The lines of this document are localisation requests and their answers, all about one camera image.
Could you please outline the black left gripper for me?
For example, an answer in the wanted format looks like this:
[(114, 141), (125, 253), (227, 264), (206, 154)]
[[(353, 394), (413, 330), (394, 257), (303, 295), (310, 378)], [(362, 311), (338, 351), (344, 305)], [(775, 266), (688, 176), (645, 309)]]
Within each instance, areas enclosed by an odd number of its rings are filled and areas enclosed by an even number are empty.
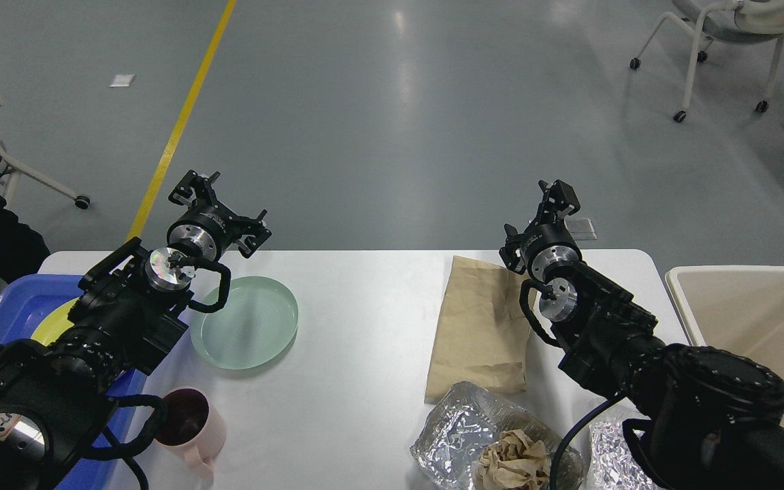
[(212, 184), (220, 176), (220, 171), (205, 176), (189, 170), (171, 190), (168, 202), (187, 209), (166, 233), (168, 248), (188, 257), (220, 261), (221, 255), (234, 244), (249, 259), (273, 235), (265, 225), (267, 209), (250, 218), (237, 215), (218, 202)]

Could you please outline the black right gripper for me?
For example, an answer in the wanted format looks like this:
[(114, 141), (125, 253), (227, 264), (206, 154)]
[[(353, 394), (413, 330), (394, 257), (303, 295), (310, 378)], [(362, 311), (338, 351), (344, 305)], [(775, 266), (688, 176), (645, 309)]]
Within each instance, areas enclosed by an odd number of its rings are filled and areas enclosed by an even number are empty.
[(564, 219), (578, 213), (580, 202), (575, 190), (563, 180), (539, 180), (542, 199), (536, 211), (536, 223), (523, 232), (513, 225), (504, 225), (504, 245), (499, 257), (510, 272), (527, 274), (534, 280), (549, 281), (551, 270), (576, 263), (582, 254)]

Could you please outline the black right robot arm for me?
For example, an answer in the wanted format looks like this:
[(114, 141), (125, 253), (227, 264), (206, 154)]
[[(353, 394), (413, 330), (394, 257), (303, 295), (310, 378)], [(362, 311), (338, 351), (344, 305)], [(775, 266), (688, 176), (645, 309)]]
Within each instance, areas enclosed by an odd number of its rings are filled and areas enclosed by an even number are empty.
[(657, 317), (586, 263), (564, 222), (580, 203), (563, 180), (539, 181), (536, 215), (505, 225), (499, 255), (524, 275), (519, 306), (559, 369), (604, 398), (561, 447), (628, 398), (643, 419), (622, 422), (641, 470), (666, 489), (784, 489), (784, 380), (746, 357), (710, 346), (666, 344)]

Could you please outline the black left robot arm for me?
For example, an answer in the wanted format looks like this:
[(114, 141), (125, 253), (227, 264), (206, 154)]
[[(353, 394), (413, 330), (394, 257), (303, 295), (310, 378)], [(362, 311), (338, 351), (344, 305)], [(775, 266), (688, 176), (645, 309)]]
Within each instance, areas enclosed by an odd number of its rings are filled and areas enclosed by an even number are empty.
[(239, 215), (218, 200), (219, 176), (188, 171), (178, 181), (168, 199), (186, 212), (166, 245), (145, 249), (133, 237), (87, 271), (71, 328), (52, 344), (0, 344), (0, 489), (53, 489), (83, 459), (134, 466), (152, 444), (165, 401), (110, 388), (128, 370), (154, 372), (187, 331), (184, 310), (224, 308), (230, 245), (249, 258), (272, 235), (265, 212)]

